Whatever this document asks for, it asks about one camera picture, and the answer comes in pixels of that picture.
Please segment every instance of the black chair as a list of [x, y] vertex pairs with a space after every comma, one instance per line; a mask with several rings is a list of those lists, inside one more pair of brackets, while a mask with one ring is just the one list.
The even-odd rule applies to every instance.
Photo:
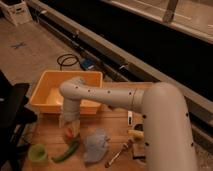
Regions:
[[9, 161], [12, 170], [21, 170], [20, 154], [29, 144], [18, 146], [26, 124], [37, 121], [36, 114], [27, 109], [28, 83], [11, 85], [0, 70], [0, 169]]

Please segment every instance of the gray cloth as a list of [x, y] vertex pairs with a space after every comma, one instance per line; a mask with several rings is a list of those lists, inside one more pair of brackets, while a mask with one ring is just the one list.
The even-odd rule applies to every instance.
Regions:
[[97, 129], [93, 134], [85, 139], [85, 163], [95, 163], [103, 158], [108, 151], [107, 139], [106, 132], [103, 129]]

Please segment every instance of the floor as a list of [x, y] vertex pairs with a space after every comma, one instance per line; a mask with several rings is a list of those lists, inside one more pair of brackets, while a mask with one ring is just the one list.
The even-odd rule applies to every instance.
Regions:
[[[0, 18], [0, 69], [12, 83], [28, 82], [31, 95], [45, 70], [59, 69], [57, 57], [75, 53], [70, 47], [54, 37], [35, 22], [13, 26]], [[70, 70], [79, 70], [78, 64]], [[213, 170], [213, 155], [196, 145], [200, 171]]]

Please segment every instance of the green object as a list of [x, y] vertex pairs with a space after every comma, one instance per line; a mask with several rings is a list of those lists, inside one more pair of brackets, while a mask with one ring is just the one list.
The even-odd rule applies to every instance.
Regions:
[[28, 151], [28, 158], [32, 162], [43, 162], [47, 158], [45, 146], [43, 144], [36, 144], [30, 147]]
[[65, 151], [65, 153], [63, 153], [62, 155], [60, 155], [58, 157], [52, 157], [51, 159], [55, 163], [62, 162], [64, 160], [66, 160], [67, 158], [69, 158], [78, 149], [78, 147], [79, 147], [79, 142], [73, 141], [71, 143], [70, 147], [67, 149], [67, 151]]

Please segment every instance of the green cup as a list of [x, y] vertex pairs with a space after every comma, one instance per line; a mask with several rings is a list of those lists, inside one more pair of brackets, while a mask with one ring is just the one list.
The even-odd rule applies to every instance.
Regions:
[[47, 152], [43, 144], [35, 144], [28, 151], [28, 159], [31, 162], [42, 163], [47, 159]]

